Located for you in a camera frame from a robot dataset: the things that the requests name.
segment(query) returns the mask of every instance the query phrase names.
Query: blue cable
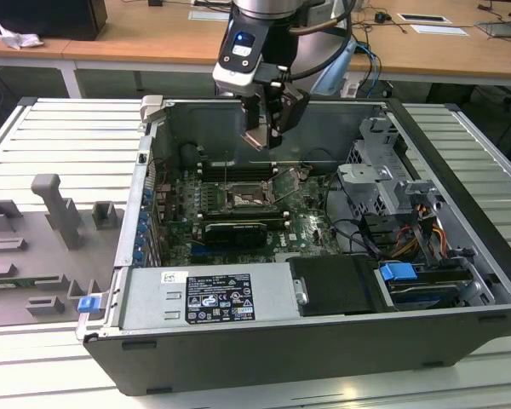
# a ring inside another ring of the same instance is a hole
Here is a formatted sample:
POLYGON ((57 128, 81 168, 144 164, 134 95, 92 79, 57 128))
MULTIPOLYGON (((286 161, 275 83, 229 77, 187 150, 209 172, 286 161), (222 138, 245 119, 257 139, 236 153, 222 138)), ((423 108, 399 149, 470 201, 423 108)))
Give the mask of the blue cable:
POLYGON ((373 63, 373 67, 375 69, 375 75, 373 76, 373 83, 371 84, 371 88, 369 88, 369 91, 367 91, 367 96, 366 98, 369 98, 370 95, 371 95, 371 92, 373 91, 373 89, 375 88, 375 85, 376 85, 376 79, 378 78, 378 64, 376 63, 376 58, 375 58, 375 55, 370 52, 366 47, 364 47, 363 45, 359 45, 358 44, 358 47, 361 48, 368 56, 369 58, 371 58, 371 62, 373 63))

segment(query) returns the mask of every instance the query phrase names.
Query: desk leg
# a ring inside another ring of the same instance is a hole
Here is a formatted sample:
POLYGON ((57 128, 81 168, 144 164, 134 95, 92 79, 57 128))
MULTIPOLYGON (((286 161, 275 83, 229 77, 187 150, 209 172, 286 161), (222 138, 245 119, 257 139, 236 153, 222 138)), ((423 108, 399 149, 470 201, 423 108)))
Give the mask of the desk leg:
POLYGON ((66 90, 70 98, 85 98, 85 91, 83 86, 78 81, 76 73, 76 64, 74 61, 63 60, 58 63, 57 68, 62 74, 62 79, 65 82, 66 90))
POLYGON ((144 83, 142 83, 142 73, 140 71, 133 71, 135 75, 135 87, 137 91, 144 90, 144 83))

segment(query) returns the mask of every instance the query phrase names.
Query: crumpled paper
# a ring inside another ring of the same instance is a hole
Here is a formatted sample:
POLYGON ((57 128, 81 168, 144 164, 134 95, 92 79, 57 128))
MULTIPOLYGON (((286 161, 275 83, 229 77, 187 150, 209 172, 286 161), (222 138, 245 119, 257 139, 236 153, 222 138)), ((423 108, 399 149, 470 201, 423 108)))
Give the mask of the crumpled paper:
POLYGON ((11 32, 6 30, 0 25, 0 39, 8 47, 20 50, 21 47, 37 47, 43 45, 43 41, 37 34, 19 34, 18 32, 11 32))

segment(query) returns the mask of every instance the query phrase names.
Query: black box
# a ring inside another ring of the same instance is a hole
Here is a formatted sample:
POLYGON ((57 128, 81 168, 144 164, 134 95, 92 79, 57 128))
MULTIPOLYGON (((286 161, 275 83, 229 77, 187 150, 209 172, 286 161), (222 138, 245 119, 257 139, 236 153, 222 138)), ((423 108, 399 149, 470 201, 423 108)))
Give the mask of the black box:
POLYGON ((20 34, 94 40, 106 19, 104 0, 0 0, 0 24, 20 34))

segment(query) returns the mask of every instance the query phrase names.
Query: white paper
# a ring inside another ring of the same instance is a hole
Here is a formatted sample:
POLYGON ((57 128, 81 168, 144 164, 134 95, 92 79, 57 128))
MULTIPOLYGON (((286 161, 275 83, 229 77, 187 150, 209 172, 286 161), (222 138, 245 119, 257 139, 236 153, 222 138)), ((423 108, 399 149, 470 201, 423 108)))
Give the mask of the white paper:
POLYGON ((161 273, 161 284, 186 283, 188 271, 163 271, 161 273))
POLYGON ((445 34, 449 36, 468 36, 464 30, 457 27, 445 26, 422 26, 418 24, 411 24, 411 27, 419 34, 445 34))
POLYGON ((21 47, 37 47, 43 45, 43 41, 37 34, 19 34, 11 32, 0 25, 0 39, 4 44, 12 49, 21 49, 21 47))

